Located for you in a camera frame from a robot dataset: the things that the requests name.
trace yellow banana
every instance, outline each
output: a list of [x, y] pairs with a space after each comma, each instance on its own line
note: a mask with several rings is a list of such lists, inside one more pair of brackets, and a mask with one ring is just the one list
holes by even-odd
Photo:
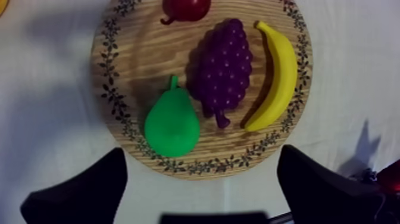
[[256, 28], [267, 35], [268, 48], [274, 62], [274, 77], [264, 102], [245, 125], [249, 132], [267, 127], [282, 115], [292, 99], [297, 81], [297, 59], [291, 42], [261, 21]]
[[7, 4], [8, 4], [8, 0], [0, 0], [0, 16], [1, 16], [1, 14], [3, 14]]

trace red object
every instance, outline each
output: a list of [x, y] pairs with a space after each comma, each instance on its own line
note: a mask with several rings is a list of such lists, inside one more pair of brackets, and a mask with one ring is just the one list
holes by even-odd
[[169, 25], [173, 21], [198, 21], [210, 10], [211, 0], [164, 0], [162, 7], [168, 20], [160, 20], [162, 24]]
[[377, 175], [377, 182], [390, 193], [400, 192], [400, 160], [383, 169]]

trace wood grain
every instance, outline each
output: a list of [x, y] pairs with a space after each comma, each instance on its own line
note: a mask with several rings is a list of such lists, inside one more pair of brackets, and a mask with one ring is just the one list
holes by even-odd
[[[284, 143], [297, 124], [308, 98], [311, 82], [308, 80], [307, 85], [302, 85], [304, 81], [300, 79], [300, 75], [297, 86], [302, 85], [303, 103], [300, 104], [298, 110], [295, 109], [295, 117], [292, 119], [292, 124], [289, 125], [287, 132], [282, 132], [282, 122], [288, 117], [288, 112], [282, 114], [274, 124], [258, 132], [245, 132], [241, 125], [268, 94], [273, 78], [272, 58], [265, 47], [266, 40], [254, 28], [255, 21], [261, 20], [268, 23], [271, 27], [286, 35], [294, 46], [299, 45], [299, 37], [305, 35], [308, 45], [304, 48], [304, 54], [307, 59], [299, 54], [298, 60], [308, 62], [304, 71], [307, 71], [309, 79], [311, 77], [313, 64], [311, 42], [307, 29], [301, 32], [298, 27], [295, 27], [296, 20], [302, 22], [302, 17], [296, 5], [287, 5], [279, 0], [218, 0], [212, 2], [210, 12], [199, 22], [174, 22], [169, 26], [164, 26], [160, 23], [164, 13], [159, 0], [143, 0], [136, 5], [134, 11], [125, 16], [121, 16], [113, 10], [119, 4], [120, 2], [113, 0], [106, 9], [103, 19], [106, 21], [116, 18], [116, 26], [120, 27], [118, 35], [115, 36], [118, 48], [113, 49], [113, 53], [117, 52], [118, 57], [112, 62], [112, 66], [115, 67], [113, 72], [118, 72], [119, 77], [113, 78], [113, 86], [117, 87], [119, 94], [125, 96], [124, 102], [129, 107], [127, 113], [131, 115], [130, 119], [137, 129], [135, 139], [123, 134], [124, 124], [115, 119], [115, 116], [111, 114], [112, 106], [107, 103], [107, 99], [101, 97], [104, 93], [102, 86], [108, 82], [104, 74], [105, 69], [99, 66], [99, 63], [104, 62], [101, 54], [107, 53], [107, 46], [103, 44], [105, 36], [102, 32], [107, 29], [104, 24], [99, 27], [93, 42], [92, 77], [94, 93], [110, 132], [133, 157], [146, 166], [166, 175], [190, 180], [212, 179], [245, 171], [270, 156]], [[295, 17], [288, 15], [289, 8], [291, 12], [296, 11]], [[266, 138], [267, 134], [278, 133], [279, 138], [275, 144], [269, 145], [260, 156], [252, 155], [248, 166], [243, 164], [239, 167], [238, 163], [234, 165], [234, 168], [228, 167], [225, 172], [215, 172], [217, 170], [214, 168], [210, 169], [209, 172], [202, 172], [200, 175], [198, 173], [190, 175], [186, 171], [176, 173], [172, 170], [164, 171], [165, 166], [159, 166], [163, 160], [152, 159], [138, 149], [137, 139], [143, 138], [141, 133], [144, 119], [160, 95], [167, 90], [171, 74], [178, 75], [181, 87], [186, 86], [186, 80], [196, 68], [198, 54], [201, 51], [202, 40], [204, 40], [206, 32], [212, 30], [216, 24], [227, 18], [239, 18], [243, 22], [250, 50], [254, 55], [251, 84], [246, 90], [246, 97], [237, 109], [227, 111], [226, 114], [231, 120], [231, 125], [226, 129], [219, 129], [215, 123], [215, 118], [203, 118], [200, 103], [191, 99], [200, 120], [201, 137], [191, 153], [170, 160], [171, 162], [176, 160], [176, 163], [183, 161], [183, 167], [187, 170], [188, 165], [195, 164], [196, 161], [206, 163], [215, 160], [215, 158], [224, 161], [225, 158], [230, 159], [232, 155], [234, 160], [242, 158], [242, 156], [247, 157], [246, 149], [257, 146], [260, 141]]]

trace red apple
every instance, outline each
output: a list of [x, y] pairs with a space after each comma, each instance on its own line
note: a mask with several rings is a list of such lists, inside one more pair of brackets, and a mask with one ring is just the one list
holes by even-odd
[[161, 19], [161, 23], [169, 25], [175, 20], [201, 20], [208, 13], [210, 6], [211, 0], [164, 0], [162, 7], [169, 18]]

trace white cloth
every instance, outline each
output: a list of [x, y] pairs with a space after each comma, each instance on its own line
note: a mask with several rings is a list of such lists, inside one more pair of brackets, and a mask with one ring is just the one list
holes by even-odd
[[[19, 206], [29, 192], [80, 173], [117, 146], [90, 89], [92, 38], [107, 3], [11, 0], [0, 18], [0, 223], [24, 223]], [[287, 143], [343, 174], [363, 164], [384, 168], [400, 158], [400, 2], [297, 3], [314, 72]], [[286, 213], [278, 157], [231, 178], [189, 182], [127, 155], [129, 182], [115, 223], [157, 223], [168, 211]]]

